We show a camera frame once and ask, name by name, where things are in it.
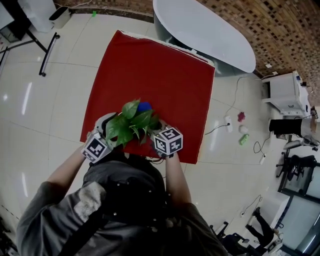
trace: red table cover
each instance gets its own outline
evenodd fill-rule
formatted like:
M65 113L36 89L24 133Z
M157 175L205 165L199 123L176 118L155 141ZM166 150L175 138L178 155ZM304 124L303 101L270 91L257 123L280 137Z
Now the red table cover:
M94 80L80 140L86 141L98 118L121 112L135 99L149 102L155 113L183 134L181 162L195 164L201 146L215 68L190 53L146 38L117 31L109 43ZM158 155L152 141L130 141L124 151Z

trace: potted plant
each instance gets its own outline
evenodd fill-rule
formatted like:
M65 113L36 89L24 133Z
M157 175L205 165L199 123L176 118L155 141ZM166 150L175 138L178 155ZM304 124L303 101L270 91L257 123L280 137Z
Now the potted plant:
M126 103L122 107L122 112L106 124L106 142L116 141L116 147L119 145L125 147L136 136L140 145L145 143L147 130L155 130L159 124L159 116L153 115L153 112L150 104L140 102L140 99Z

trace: gray shirt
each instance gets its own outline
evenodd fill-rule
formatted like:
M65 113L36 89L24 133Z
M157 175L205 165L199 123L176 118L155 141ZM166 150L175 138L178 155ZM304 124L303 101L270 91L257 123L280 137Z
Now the gray shirt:
M148 174L119 161L90 168L84 176L83 186L66 197L61 196L52 183L42 183L18 224L20 255L57 256L72 234L101 206L106 195L101 184L108 179L119 181L128 177L152 183ZM198 255L228 255L193 204L185 204L175 213L175 229L168 228L164 236L148 227L109 221L76 255L169 255L174 251L173 246L181 251L179 245L191 245L192 242L198 246Z

